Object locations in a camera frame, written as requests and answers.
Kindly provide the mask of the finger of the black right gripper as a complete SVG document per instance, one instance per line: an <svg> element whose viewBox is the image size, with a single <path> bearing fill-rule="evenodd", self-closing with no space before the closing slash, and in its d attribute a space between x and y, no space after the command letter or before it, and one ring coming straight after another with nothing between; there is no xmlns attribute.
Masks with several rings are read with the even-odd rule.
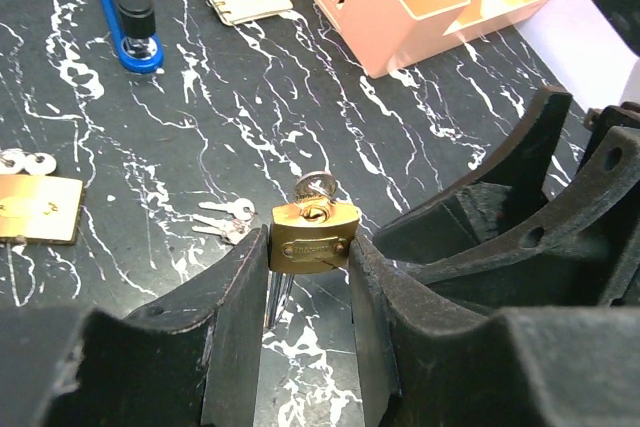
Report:
<svg viewBox="0 0 640 427"><path fill-rule="evenodd" d="M610 306L639 270L639 132L615 126L571 185L529 219L476 247L406 271L482 307Z"/></svg>
<svg viewBox="0 0 640 427"><path fill-rule="evenodd" d="M547 202L542 187L572 96L542 87L502 144L476 170L373 236L387 258L435 262L527 220Z"/></svg>

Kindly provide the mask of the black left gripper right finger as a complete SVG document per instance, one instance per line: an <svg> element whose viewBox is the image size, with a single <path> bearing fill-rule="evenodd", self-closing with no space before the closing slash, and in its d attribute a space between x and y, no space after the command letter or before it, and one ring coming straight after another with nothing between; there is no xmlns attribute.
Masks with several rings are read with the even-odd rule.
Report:
<svg viewBox="0 0 640 427"><path fill-rule="evenodd" d="M637 309L484 316L396 268L361 236L349 270L366 425L638 424Z"/></svg>

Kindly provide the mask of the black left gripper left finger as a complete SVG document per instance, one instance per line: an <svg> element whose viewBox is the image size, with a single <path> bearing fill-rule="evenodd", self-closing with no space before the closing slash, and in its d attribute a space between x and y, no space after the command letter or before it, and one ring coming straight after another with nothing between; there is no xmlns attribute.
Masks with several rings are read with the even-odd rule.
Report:
<svg viewBox="0 0 640 427"><path fill-rule="evenodd" d="M268 230L125 318L97 308L1 313L5 426L249 426Z"/></svg>

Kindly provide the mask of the silver key bunch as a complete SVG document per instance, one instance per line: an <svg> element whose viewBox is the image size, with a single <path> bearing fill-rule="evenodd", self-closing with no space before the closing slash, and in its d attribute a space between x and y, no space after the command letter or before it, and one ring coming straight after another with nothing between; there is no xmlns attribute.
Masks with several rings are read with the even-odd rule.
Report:
<svg viewBox="0 0 640 427"><path fill-rule="evenodd" d="M48 153L28 153L19 148L11 148L1 151L0 169L2 175L26 173L47 176L56 171L57 161Z"/></svg>
<svg viewBox="0 0 640 427"><path fill-rule="evenodd" d="M207 211L221 212L224 218L215 218L194 214L197 225L192 231L199 234L218 236L229 245L237 245L251 230L251 222L256 210L253 202L247 198L238 198L232 202L216 203L202 201L198 207Z"/></svg>

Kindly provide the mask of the medium brass padlock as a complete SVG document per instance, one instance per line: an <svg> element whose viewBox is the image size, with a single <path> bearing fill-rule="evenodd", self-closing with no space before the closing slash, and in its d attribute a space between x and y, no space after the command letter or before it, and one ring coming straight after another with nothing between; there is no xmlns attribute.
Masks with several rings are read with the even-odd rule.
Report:
<svg viewBox="0 0 640 427"><path fill-rule="evenodd" d="M361 211L348 202L315 197L272 209L269 291L265 327L278 322L296 275L342 268L349 256Z"/></svg>

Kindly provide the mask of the single silver key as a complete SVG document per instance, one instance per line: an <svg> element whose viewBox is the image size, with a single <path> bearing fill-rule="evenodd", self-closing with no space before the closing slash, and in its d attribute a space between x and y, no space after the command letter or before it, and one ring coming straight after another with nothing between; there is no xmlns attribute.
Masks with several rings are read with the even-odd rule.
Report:
<svg viewBox="0 0 640 427"><path fill-rule="evenodd" d="M325 199L330 203L335 201L337 189L336 178L327 171L313 171L301 176L293 190L295 203L315 199Z"/></svg>

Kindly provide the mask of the large brass padlock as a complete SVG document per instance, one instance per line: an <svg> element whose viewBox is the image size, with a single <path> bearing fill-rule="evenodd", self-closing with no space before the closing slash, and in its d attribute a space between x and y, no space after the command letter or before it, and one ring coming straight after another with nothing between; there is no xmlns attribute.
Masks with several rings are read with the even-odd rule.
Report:
<svg viewBox="0 0 640 427"><path fill-rule="evenodd" d="M83 195L78 179L2 175L1 240L73 244Z"/></svg>

